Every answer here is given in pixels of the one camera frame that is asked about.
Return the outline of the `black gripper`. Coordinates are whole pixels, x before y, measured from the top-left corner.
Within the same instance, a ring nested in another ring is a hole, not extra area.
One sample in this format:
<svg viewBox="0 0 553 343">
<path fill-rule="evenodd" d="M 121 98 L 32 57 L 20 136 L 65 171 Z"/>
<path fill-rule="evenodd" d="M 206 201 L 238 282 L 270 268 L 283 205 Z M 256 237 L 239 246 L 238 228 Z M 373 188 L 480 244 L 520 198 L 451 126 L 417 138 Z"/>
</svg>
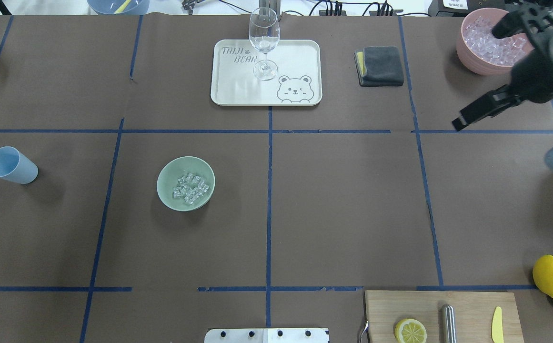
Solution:
<svg viewBox="0 0 553 343">
<path fill-rule="evenodd" d="M 534 49 L 518 61 L 511 71 L 511 83 L 488 91 L 460 111 L 452 121 L 461 131 L 471 124 L 496 117 L 503 111 L 524 101 L 546 103 L 553 99 L 553 61 L 541 50 Z"/>
</svg>

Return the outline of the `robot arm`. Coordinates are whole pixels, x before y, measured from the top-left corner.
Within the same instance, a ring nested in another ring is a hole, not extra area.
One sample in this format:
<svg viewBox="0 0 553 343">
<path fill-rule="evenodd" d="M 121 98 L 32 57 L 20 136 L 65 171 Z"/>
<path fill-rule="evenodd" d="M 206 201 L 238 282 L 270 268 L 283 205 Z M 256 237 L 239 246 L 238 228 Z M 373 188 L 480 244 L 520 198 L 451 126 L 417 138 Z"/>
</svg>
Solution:
<svg viewBox="0 0 553 343">
<path fill-rule="evenodd" d="M 488 91 L 464 107 L 452 125 L 461 131 L 525 101 L 542 104 L 552 100 L 553 31 L 545 39 L 536 41 L 535 48 L 513 66 L 509 84 Z M 553 172 L 553 148 L 545 154 L 544 162 Z"/>
</svg>

